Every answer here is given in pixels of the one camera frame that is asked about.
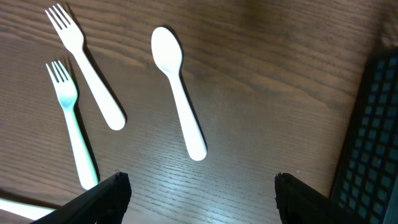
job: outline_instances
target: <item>fork tines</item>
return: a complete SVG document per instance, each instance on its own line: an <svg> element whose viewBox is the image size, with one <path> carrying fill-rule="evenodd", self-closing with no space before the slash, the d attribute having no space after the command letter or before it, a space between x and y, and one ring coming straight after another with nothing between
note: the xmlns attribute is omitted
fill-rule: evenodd
<svg viewBox="0 0 398 224"><path fill-rule="evenodd" d="M49 65L45 64L45 66L47 66L47 69L49 70L49 74L54 85L56 83L61 83L71 80L67 69L62 65L61 61L58 61L58 63L54 61L51 62L51 64L52 68L54 69L55 75L51 72Z"/></svg>
<svg viewBox="0 0 398 224"><path fill-rule="evenodd" d="M66 28L68 28L69 26L71 26L71 25L73 24L73 20L72 20L72 18L67 14L67 12L63 9L63 7L61 7L61 5L57 4L57 6L58 6L58 8L62 11L62 13L61 13L61 12L57 9L57 7L55 7L55 6L52 6L52 8L55 10L55 13L54 13L54 11L52 10L51 7L49 8L49 11L51 12L51 14L52 14L53 16L51 16L47 10L45 10L45 13L46 13L47 16L49 17L49 19L50 19L52 25L54 26L54 28L55 28L57 31L59 31L59 30L66 29Z"/></svg>

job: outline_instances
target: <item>table surface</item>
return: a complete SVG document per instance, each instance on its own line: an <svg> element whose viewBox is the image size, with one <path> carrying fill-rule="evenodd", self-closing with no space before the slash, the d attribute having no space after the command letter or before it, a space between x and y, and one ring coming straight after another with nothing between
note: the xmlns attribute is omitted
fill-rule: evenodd
<svg viewBox="0 0 398 224"><path fill-rule="evenodd" d="M112 131L44 13L0 0L0 193L63 205L81 188L45 68L70 58L100 178L129 174L124 223L280 223L274 177L330 193L364 64L387 1L70 0L93 62L127 114ZM187 154L152 31L180 37L182 76L208 146ZM29 223L0 211L1 223Z"/></svg>

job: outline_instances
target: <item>fork handle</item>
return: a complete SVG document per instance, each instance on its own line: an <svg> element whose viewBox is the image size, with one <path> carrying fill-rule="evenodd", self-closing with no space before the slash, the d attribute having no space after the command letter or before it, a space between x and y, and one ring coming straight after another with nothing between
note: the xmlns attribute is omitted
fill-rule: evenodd
<svg viewBox="0 0 398 224"><path fill-rule="evenodd" d="M126 119L119 105L95 72L84 51L74 52L73 56L75 56L108 126L115 131L122 129L126 124Z"/></svg>
<svg viewBox="0 0 398 224"><path fill-rule="evenodd" d="M90 153L87 150L85 140L81 135L73 108L65 110L64 113L80 184L84 189L89 190L98 184L97 173Z"/></svg>
<svg viewBox="0 0 398 224"><path fill-rule="evenodd" d="M54 211L53 208L14 202L4 198L0 198L0 209L31 220L38 220Z"/></svg>

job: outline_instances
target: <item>plastic cutlery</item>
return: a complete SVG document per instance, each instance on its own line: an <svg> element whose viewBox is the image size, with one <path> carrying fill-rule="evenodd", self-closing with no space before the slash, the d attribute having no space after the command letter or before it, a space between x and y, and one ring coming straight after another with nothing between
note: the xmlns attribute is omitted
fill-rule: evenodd
<svg viewBox="0 0 398 224"><path fill-rule="evenodd" d="M119 105L116 103L104 83L95 72L93 66L88 61L87 56L83 51L84 36L81 33L81 30L67 12L65 12L59 4L57 5L62 14L55 6L49 8L49 11L53 16L51 16L47 10L45 10L45 13L60 36L64 46L73 54L79 64L106 123L115 131L122 129L126 124L126 119Z"/></svg>
<svg viewBox="0 0 398 224"><path fill-rule="evenodd" d="M151 46L157 67L169 78L189 156L200 161L206 157L207 149L181 83L180 45L168 29L158 27L152 34Z"/></svg>
<svg viewBox="0 0 398 224"><path fill-rule="evenodd" d="M51 72L49 65L45 65L49 70L58 101L65 115L80 184L84 189L89 190L98 184L98 178L73 110L77 100L77 89L60 61L51 64L55 75Z"/></svg>
<svg viewBox="0 0 398 224"><path fill-rule="evenodd" d="M31 220L38 220L55 210L53 208L13 202L4 198L0 198L0 209Z"/></svg>

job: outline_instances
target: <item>white plastic spoon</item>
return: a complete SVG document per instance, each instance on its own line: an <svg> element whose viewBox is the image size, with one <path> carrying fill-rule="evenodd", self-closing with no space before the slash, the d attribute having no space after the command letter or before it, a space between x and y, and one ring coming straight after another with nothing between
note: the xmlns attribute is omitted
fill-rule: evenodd
<svg viewBox="0 0 398 224"><path fill-rule="evenodd" d="M154 30L151 45L157 67L169 78L189 156L194 161L200 161L206 157L207 149L181 83L182 51L180 45L174 35L164 27Z"/></svg>

